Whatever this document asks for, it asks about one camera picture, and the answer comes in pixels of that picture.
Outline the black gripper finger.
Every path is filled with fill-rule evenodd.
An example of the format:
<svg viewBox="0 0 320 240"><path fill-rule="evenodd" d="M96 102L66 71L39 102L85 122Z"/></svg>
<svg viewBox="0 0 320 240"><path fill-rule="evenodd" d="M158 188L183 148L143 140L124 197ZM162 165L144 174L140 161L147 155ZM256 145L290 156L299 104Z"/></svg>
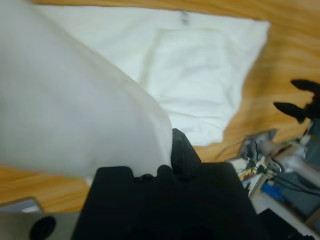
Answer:
<svg viewBox="0 0 320 240"><path fill-rule="evenodd" d="M172 129L171 168L180 180L191 180L197 176L201 159L186 135L177 128Z"/></svg>

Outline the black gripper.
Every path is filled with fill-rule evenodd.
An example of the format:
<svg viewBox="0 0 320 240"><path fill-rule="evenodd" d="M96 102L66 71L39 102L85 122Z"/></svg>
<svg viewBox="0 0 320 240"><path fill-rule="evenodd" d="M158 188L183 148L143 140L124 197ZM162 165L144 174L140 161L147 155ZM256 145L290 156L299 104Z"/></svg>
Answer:
<svg viewBox="0 0 320 240"><path fill-rule="evenodd" d="M274 102L273 105L282 113L295 118L298 123L305 119L316 120L320 118L320 84L308 79L293 79L290 81L293 86L302 91L314 93L312 101L300 108L288 102Z"/></svg>

